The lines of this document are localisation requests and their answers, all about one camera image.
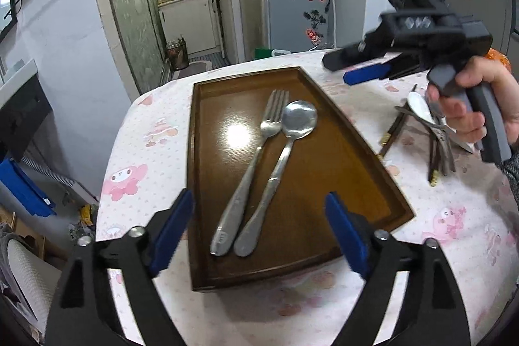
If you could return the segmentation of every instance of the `table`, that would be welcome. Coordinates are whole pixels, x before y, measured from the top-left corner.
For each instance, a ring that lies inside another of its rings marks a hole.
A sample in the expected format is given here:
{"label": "table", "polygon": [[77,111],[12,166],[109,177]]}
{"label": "table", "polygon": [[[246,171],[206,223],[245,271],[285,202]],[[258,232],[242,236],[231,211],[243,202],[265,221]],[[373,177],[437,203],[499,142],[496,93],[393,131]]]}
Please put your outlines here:
{"label": "table", "polygon": [[[407,93],[425,75],[398,81],[346,86],[342,73],[321,66],[323,52],[257,60],[172,81],[138,98],[130,107],[107,166],[97,221],[97,240],[145,226],[170,207],[186,186],[187,136],[193,84],[224,76],[280,67],[302,67],[337,103],[374,151]],[[416,217],[394,232],[422,242],[436,237],[458,280],[476,343],[499,317],[519,274],[519,214],[505,176],[478,155],[455,149],[458,171],[427,182],[429,138],[410,119],[384,163]],[[124,281],[110,270],[111,286],[126,336],[142,343],[129,308]],[[191,291],[187,241],[170,267],[155,279],[157,289],[189,346],[329,346],[363,286],[339,259],[311,271],[240,288]],[[400,309],[406,281],[399,274],[378,341],[387,339]]]}

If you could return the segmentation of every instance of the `utensil pile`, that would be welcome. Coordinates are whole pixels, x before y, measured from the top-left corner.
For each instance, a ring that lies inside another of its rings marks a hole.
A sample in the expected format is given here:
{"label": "utensil pile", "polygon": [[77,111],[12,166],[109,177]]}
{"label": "utensil pile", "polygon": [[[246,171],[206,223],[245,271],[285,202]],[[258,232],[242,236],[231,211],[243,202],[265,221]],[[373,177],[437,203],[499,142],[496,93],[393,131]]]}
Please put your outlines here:
{"label": "utensil pile", "polygon": [[[261,143],[256,147],[251,163],[220,218],[211,242],[212,255],[225,255],[233,244],[234,252],[239,257],[247,257],[255,250],[268,205],[274,198],[281,182],[281,176],[292,151],[294,141],[310,134],[316,124],[317,110],[313,104],[307,101],[289,103],[289,92],[284,90],[274,90],[271,93],[263,120],[259,126]],[[259,205],[240,235],[236,237],[245,213],[254,170],[260,160],[263,146],[269,138],[276,136],[281,131],[287,138],[286,145],[267,181]]]}
{"label": "utensil pile", "polygon": [[404,106],[395,106],[399,111],[391,128],[380,140],[382,149],[378,153],[381,160],[386,156],[389,148],[398,138],[408,116],[412,116],[421,123],[429,133],[429,174],[428,180],[431,186],[436,186],[440,173],[447,176],[449,171],[455,172],[456,166],[452,153],[452,145],[474,153],[473,146],[461,141],[456,132],[445,123],[445,116],[436,103],[428,103],[422,96],[413,90],[407,96]]}

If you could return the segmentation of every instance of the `gray sleeve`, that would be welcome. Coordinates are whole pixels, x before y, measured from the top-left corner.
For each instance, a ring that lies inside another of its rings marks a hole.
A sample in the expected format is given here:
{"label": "gray sleeve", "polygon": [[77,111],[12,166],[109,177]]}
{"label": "gray sleeve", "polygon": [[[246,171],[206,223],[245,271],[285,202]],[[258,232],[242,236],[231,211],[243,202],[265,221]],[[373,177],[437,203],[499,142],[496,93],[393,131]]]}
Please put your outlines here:
{"label": "gray sleeve", "polygon": [[505,160],[497,167],[508,178],[515,202],[519,204],[519,152],[514,153],[512,157]]}

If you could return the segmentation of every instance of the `tray rim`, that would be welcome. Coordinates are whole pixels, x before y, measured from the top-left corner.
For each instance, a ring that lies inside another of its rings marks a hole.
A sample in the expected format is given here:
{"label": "tray rim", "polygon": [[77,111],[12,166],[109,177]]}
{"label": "tray rim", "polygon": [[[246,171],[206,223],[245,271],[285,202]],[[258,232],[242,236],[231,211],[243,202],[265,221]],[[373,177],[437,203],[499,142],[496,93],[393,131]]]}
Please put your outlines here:
{"label": "tray rim", "polygon": [[[398,217],[388,217],[386,219],[382,219],[377,226],[374,226],[374,229],[384,228],[388,231],[393,231],[396,228],[401,227],[403,224],[407,223],[411,219],[415,217],[415,213],[413,208],[407,198],[404,196],[403,192],[400,190],[399,186],[396,184],[394,179],[389,175],[386,168],[384,167],[381,160],[377,157],[376,153],[371,149],[368,142],[362,137],[360,132],[355,128],[354,124],[352,124],[346,115],[342,112],[339,106],[325,93],[325,91],[316,83],[315,80],[306,72],[301,66],[290,66],[290,67],[282,67],[282,68],[273,68],[266,69],[260,71],[247,72],[238,75],[232,76],[224,76],[220,78],[213,78],[211,80],[199,81],[193,84],[193,92],[191,95],[191,107],[190,107],[190,115],[189,115],[189,134],[188,134],[188,143],[187,143],[187,187],[188,189],[193,189],[195,186],[195,171],[196,171],[196,163],[195,163],[195,141],[196,141],[196,133],[194,131],[196,125],[196,106],[199,102],[200,97],[200,87],[220,81],[231,80],[235,78],[241,77],[253,77],[256,75],[266,74],[266,73],[276,73],[276,72],[287,72],[287,71],[297,71],[297,73],[306,80],[306,82],[317,92],[321,94],[321,97],[327,103],[327,106],[333,109],[334,113],[339,117],[342,124],[346,127],[346,129],[352,134],[357,144],[360,145],[363,151],[363,155],[367,155],[370,164],[378,167],[378,171],[381,174],[383,182],[386,187],[389,188],[394,196],[399,200],[400,203],[406,204],[407,207],[403,207],[403,213],[401,213]],[[187,230],[187,245],[188,245],[188,255],[189,255],[189,272],[191,278],[191,290],[194,292],[206,292],[206,291],[214,291],[215,289],[220,288],[230,288],[235,286],[240,286],[243,284],[248,284],[253,281],[267,280],[272,278],[278,278],[287,276],[292,273],[296,273],[298,271],[308,270],[309,268],[314,268],[319,265],[325,265],[326,263],[331,262],[334,259],[337,259],[342,256],[341,250],[338,245],[332,248],[327,254],[321,254],[316,258],[306,258],[305,260],[298,261],[292,263],[288,267],[282,267],[281,270],[279,268],[271,268],[270,270],[256,272],[254,274],[248,275],[238,275],[232,278],[209,278],[206,276],[202,276],[202,271],[199,270],[200,266],[204,264],[198,258],[200,254],[199,245],[200,242],[200,231],[196,230],[195,227],[195,219],[191,218],[191,221],[188,225]]]}

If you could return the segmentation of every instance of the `person's arm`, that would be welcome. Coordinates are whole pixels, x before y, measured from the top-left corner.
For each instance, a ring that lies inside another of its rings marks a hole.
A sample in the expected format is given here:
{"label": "person's arm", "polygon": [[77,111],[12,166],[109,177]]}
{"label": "person's arm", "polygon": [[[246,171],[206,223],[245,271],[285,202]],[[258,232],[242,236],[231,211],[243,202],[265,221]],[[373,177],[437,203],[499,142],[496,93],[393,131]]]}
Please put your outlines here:
{"label": "person's arm", "polygon": [[[498,60],[473,57],[465,69],[456,76],[461,87],[469,88],[480,82],[489,82],[501,109],[504,128],[510,145],[517,144],[519,138],[519,84],[512,74]],[[438,89],[429,84],[429,101],[438,101],[447,118],[447,125],[456,130],[465,142],[477,142],[486,135],[485,117],[481,112],[467,113],[465,104],[452,97],[440,97]],[[516,148],[512,158],[498,167],[510,182],[515,201],[519,204],[519,152]]]}

